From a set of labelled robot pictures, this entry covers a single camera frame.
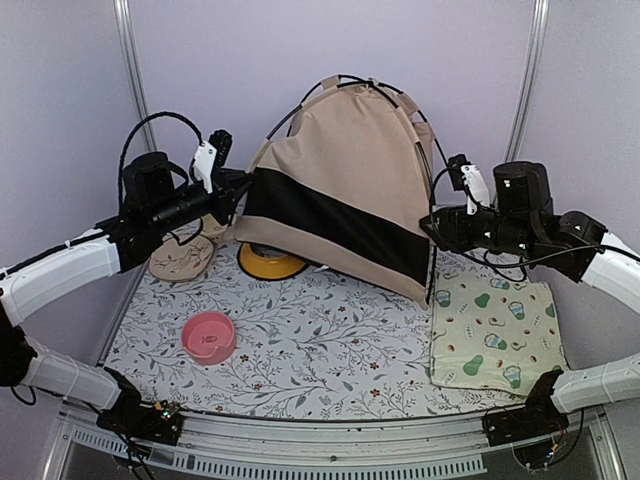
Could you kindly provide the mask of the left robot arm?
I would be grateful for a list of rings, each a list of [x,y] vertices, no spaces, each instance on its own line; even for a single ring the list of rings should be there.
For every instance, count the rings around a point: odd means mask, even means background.
[[[171,232],[212,215],[230,222],[250,174],[224,167],[211,146],[190,171],[163,152],[144,154],[119,172],[115,216],[1,272],[1,384],[39,389],[108,410],[128,434],[148,426],[136,389],[119,373],[91,366],[28,338],[24,325],[52,304],[143,265]]]

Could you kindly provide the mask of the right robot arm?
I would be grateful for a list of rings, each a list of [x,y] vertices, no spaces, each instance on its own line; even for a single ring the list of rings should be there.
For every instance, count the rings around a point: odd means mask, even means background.
[[[541,163],[516,161],[493,170],[496,198],[476,165],[464,155],[449,159],[445,175],[466,197],[460,206],[436,207],[421,228],[439,249],[494,271],[545,267],[553,282],[568,279],[561,300],[567,308],[573,369],[541,374],[517,415],[517,427],[537,436],[558,414],[639,399],[639,350],[621,334],[639,317],[637,241],[626,244],[602,222],[579,210],[554,210],[547,170]],[[580,288],[585,291],[577,293]]]

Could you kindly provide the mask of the black tent pole two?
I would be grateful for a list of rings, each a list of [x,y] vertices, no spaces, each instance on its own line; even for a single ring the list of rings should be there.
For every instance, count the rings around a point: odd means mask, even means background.
[[[422,150],[429,163],[434,163],[434,155],[437,154],[444,166],[447,166],[447,158],[437,139],[436,133],[417,103],[406,92],[390,84],[379,82],[377,86],[389,94],[405,112],[419,138]]]

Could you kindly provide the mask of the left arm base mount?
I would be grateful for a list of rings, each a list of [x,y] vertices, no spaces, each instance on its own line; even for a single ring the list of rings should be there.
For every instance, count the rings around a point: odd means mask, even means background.
[[[98,414],[97,426],[126,438],[169,446],[178,444],[184,417],[177,404],[161,401],[143,404],[137,398],[120,398]]]

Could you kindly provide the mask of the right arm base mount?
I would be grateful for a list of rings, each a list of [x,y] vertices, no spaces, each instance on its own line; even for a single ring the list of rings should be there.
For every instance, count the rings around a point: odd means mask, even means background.
[[[485,413],[481,423],[490,446],[561,432],[569,426],[566,414],[548,413],[525,406],[492,409]]]

